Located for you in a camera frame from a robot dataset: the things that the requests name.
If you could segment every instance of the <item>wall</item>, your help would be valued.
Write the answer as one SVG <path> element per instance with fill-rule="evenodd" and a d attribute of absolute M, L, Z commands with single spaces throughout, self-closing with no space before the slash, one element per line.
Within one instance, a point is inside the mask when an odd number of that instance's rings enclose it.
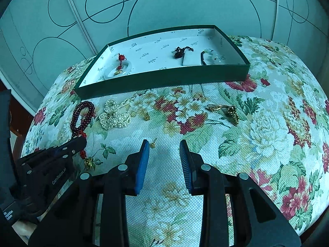
<path fill-rule="evenodd" d="M 315 75 L 325 56 L 328 16 L 317 0 L 71 2 L 12 0 L 0 19 L 1 71 L 34 111 L 66 67 L 106 43 L 149 30 L 215 24 L 226 34 L 273 39 L 291 47 Z"/>

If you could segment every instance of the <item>gold hair clip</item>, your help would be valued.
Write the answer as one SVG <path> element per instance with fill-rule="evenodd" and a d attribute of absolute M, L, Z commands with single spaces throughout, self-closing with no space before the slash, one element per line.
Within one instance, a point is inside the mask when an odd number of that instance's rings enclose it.
<path fill-rule="evenodd" d="M 225 115 L 227 115 L 229 118 L 232 118 L 232 124 L 234 126 L 237 126 L 239 124 L 239 115 L 236 112 L 235 106 L 208 104 L 206 107 L 206 110 L 210 112 L 215 112 L 221 109 L 227 109 Z"/>

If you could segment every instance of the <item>metal strip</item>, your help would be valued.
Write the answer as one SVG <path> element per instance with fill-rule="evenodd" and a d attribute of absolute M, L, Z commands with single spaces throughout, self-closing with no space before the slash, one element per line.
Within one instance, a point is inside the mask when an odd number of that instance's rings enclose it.
<path fill-rule="evenodd" d="M 92 51 L 95 53 L 95 55 L 97 55 L 98 52 L 97 52 L 97 50 L 96 50 L 96 48 L 95 48 L 92 40 L 90 39 L 89 34 L 86 31 L 86 28 L 84 27 L 84 25 L 82 23 L 82 20 L 81 20 L 81 18 L 79 16 L 79 13 L 78 13 L 75 5 L 74 5 L 73 0 L 67 0 L 67 1 L 68 1 L 68 4 L 71 7 L 71 10 L 73 12 L 73 15 L 74 15 L 74 17 L 75 17 L 75 19 L 77 21 L 77 24 L 79 25 L 79 27 L 80 27 L 80 29 L 82 31 L 82 34 L 84 35 L 84 37 L 85 37 L 86 41 L 88 42 L 88 44 L 89 44 L 90 48 L 92 49 Z"/>
<path fill-rule="evenodd" d="M 272 33 L 271 40 L 273 40 L 273 37 L 274 37 L 275 24 L 278 21 L 278 12 L 279 12 L 279 0 L 276 0 L 275 20 L 274 20 L 274 27 L 273 27 L 273 33 Z"/>

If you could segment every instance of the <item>silver screw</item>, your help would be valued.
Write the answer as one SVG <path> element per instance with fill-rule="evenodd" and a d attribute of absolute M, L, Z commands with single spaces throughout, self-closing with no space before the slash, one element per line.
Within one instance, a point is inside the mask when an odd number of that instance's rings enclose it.
<path fill-rule="evenodd" d="M 126 164 L 120 164 L 118 166 L 119 171 L 126 171 L 128 169 L 128 166 Z"/>
<path fill-rule="evenodd" d="M 245 172 L 240 173 L 239 177 L 243 180 L 247 180 L 249 178 L 249 176 Z"/>
<path fill-rule="evenodd" d="M 203 165 L 201 165 L 201 169 L 203 171 L 209 171 L 211 169 L 211 167 L 209 164 L 203 164 Z"/>
<path fill-rule="evenodd" d="M 89 178 L 89 173 L 84 172 L 83 174 L 80 175 L 80 178 L 81 178 L 82 180 L 86 180 L 86 179 L 88 179 L 88 178 Z"/>

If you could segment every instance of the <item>tablecloth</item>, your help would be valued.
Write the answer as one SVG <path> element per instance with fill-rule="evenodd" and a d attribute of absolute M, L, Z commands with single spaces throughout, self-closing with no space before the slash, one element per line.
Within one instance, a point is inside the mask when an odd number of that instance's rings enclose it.
<path fill-rule="evenodd" d="M 190 151 L 221 172 L 248 173 L 299 235 L 328 206 L 329 102 L 322 88 L 286 45 L 247 36 L 230 38 L 251 63 L 244 82 L 164 87 L 89 99 L 96 108 L 84 134 L 86 156 L 93 159 L 91 174 L 123 163 L 139 150 L 143 139 L 155 143 L 144 188 L 126 201 L 131 246 L 199 244 L 203 198 L 192 197 L 185 188 L 179 157 L 182 139 Z M 34 117 L 22 156 L 71 138 L 72 112 L 80 102 L 73 87 L 92 60 L 58 76 Z M 122 109 L 131 116 L 128 127 L 101 127 L 97 116 L 109 98 L 118 103 L 129 98 L 129 105 Z M 221 111 L 207 111 L 207 104 L 235 105 L 239 124 L 234 126 Z M 83 157 L 76 154 L 73 160 L 76 172 L 63 191 L 84 170 Z"/>

